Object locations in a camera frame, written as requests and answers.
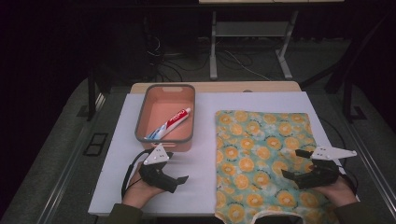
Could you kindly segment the orange-print green cloth bag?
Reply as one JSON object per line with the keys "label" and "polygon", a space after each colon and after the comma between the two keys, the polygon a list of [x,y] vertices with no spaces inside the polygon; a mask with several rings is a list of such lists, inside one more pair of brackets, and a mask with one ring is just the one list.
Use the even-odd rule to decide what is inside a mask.
{"label": "orange-print green cloth bag", "polygon": [[297,149],[317,146],[305,113],[220,110],[216,113],[217,204],[225,224],[296,216],[303,224],[339,224],[334,206],[312,189],[298,189],[283,171],[304,174],[312,162]]}

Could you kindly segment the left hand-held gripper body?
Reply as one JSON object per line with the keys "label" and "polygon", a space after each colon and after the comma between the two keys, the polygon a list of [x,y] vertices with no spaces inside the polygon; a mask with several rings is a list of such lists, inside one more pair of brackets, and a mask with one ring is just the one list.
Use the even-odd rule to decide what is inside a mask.
{"label": "left hand-held gripper body", "polygon": [[147,184],[174,193],[178,186],[177,180],[163,172],[163,167],[169,161],[166,152],[162,145],[152,149],[143,160],[139,174]]}

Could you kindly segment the wooden table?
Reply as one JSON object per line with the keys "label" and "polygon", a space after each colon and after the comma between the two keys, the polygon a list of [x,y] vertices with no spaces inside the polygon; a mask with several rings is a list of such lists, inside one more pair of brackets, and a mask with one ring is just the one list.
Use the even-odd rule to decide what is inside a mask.
{"label": "wooden table", "polygon": [[191,85],[197,92],[285,92],[301,91],[295,81],[208,81],[164,83],[165,91],[181,91],[181,85]]}

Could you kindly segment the orange bin with grey rim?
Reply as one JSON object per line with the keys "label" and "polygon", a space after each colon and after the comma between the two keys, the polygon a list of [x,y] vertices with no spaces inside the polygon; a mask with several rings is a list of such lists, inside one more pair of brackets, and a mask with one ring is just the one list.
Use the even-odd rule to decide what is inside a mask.
{"label": "orange bin with grey rim", "polygon": [[[195,88],[191,85],[181,85],[181,91],[165,91],[163,88],[163,84],[155,84],[146,90],[134,131],[135,137],[144,149],[162,145],[167,151],[186,152],[191,149],[193,137]],[[191,109],[189,117],[163,139],[146,139],[149,133],[188,107]]]}

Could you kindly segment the grey metal stand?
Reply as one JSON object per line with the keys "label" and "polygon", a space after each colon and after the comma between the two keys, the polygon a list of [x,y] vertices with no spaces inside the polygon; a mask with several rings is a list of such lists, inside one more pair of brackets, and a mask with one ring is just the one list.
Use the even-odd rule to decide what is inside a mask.
{"label": "grey metal stand", "polygon": [[293,11],[288,21],[219,21],[218,13],[212,12],[209,77],[218,79],[216,40],[218,37],[282,37],[283,45],[275,50],[278,64],[285,79],[292,79],[286,60],[286,51],[291,40],[299,12]]}

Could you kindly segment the person's right hand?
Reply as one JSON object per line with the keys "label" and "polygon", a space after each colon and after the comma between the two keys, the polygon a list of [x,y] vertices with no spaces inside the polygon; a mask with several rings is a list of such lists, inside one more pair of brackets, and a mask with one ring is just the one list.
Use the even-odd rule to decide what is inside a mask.
{"label": "person's right hand", "polygon": [[352,189],[342,177],[339,177],[329,186],[315,187],[314,190],[324,195],[336,207],[345,206],[358,201]]}

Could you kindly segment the red white blue toothpaste tube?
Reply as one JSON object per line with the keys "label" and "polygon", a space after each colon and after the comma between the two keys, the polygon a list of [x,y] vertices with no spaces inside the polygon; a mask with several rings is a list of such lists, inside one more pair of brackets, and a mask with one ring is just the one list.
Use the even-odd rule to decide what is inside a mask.
{"label": "red white blue toothpaste tube", "polygon": [[162,126],[158,127],[153,132],[146,136],[147,140],[161,140],[171,131],[173,131],[180,123],[187,119],[190,115],[191,109],[184,108],[177,112],[172,118],[166,121]]}

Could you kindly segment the white board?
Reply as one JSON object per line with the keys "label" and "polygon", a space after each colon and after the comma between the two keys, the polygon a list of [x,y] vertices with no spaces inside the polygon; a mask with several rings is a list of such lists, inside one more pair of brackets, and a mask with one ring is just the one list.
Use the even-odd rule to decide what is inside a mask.
{"label": "white board", "polygon": [[[142,93],[126,96],[106,159],[92,195],[88,213],[106,217],[121,199],[120,191],[127,168],[143,147],[134,135]],[[144,207],[153,216],[212,216],[216,205],[216,125],[219,110],[255,112],[302,112],[308,115],[316,143],[331,143],[319,122],[307,94],[290,92],[198,93],[191,149],[177,152],[163,171],[172,177],[187,176],[187,182],[173,193],[160,194]]]}

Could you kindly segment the person's left hand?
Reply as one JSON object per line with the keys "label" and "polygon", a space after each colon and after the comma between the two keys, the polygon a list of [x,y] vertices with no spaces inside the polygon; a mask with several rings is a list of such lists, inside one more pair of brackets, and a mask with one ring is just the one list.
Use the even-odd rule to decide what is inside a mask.
{"label": "person's left hand", "polygon": [[134,174],[130,179],[130,185],[122,197],[122,204],[138,209],[143,208],[153,197],[163,193],[163,189],[153,187],[141,179],[139,169],[141,162],[138,163]]}

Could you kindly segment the black metal stand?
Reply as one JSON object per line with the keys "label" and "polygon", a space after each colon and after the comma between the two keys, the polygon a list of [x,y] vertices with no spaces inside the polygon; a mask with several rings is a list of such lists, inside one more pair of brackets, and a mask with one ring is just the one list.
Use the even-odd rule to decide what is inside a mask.
{"label": "black metal stand", "polygon": [[385,121],[396,126],[396,13],[388,13],[367,32],[354,38],[342,58],[300,83],[306,88],[328,76],[325,91],[344,90],[342,111],[347,120],[362,119],[353,108],[352,87],[361,87]]}
{"label": "black metal stand", "polygon": [[99,67],[92,67],[88,70],[88,118],[92,120],[97,111],[98,98],[100,93],[108,92],[106,74]]}

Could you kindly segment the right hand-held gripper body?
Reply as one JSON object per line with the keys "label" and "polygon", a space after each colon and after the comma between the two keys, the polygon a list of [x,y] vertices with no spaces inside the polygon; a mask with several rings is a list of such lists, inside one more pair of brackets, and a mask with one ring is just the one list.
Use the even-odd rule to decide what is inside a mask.
{"label": "right hand-held gripper body", "polygon": [[309,173],[297,175],[294,181],[299,189],[311,189],[315,187],[328,186],[334,183],[339,174],[336,160],[355,157],[355,150],[347,150],[337,147],[316,147],[312,151],[310,160],[313,169]]}

